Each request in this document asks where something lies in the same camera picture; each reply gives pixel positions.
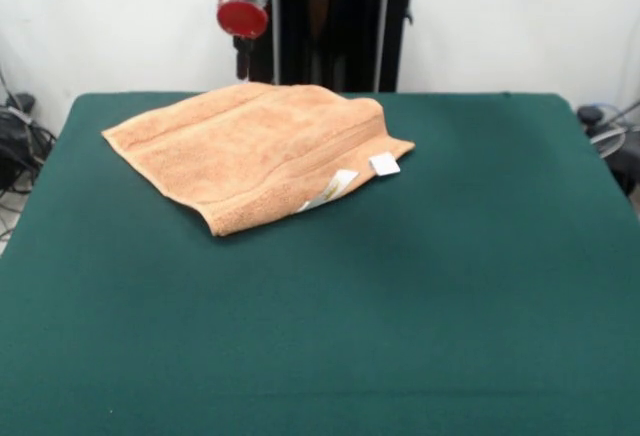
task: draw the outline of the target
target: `black machine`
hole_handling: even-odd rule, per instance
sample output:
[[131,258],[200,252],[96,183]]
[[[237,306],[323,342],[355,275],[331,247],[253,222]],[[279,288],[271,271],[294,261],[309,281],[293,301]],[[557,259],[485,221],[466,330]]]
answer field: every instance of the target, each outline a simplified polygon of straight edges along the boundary
[[409,0],[218,0],[239,79],[396,90]]

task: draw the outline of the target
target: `towel fold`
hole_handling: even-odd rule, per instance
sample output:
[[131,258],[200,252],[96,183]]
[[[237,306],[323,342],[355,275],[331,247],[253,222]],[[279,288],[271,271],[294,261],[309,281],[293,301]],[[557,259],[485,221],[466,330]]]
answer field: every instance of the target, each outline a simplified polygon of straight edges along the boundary
[[399,158],[414,148],[389,136],[372,99],[260,83],[148,111],[103,135],[164,196],[198,211],[217,236],[294,214],[338,171],[357,172],[330,199],[344,196],[375,175],[370,157],[389,151]]

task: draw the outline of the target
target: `orange towel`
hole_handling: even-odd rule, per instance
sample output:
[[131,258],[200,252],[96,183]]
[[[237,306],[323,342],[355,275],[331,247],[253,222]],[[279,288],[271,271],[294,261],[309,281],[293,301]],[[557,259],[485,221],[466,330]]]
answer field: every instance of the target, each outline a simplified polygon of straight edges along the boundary
[[[163,195],[197,210],[217,236],[314,207],[309,202],[321,194],[344,196],[375,175],[370,157],[389,151],[399,158],[414,148],[389,136],[372,99],[259,83],[148,111],[103,135]],[[340,170],[355,179],[328,188]]]

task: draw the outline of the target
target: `green table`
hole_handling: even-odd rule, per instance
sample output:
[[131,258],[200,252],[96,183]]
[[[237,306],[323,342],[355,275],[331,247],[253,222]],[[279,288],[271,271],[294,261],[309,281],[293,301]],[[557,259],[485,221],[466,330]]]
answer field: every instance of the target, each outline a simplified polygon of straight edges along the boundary
[[87,95],[0,261],[0,434],[640,434],[640,226],[567,104],[380,95],[402,174],[228,239]]

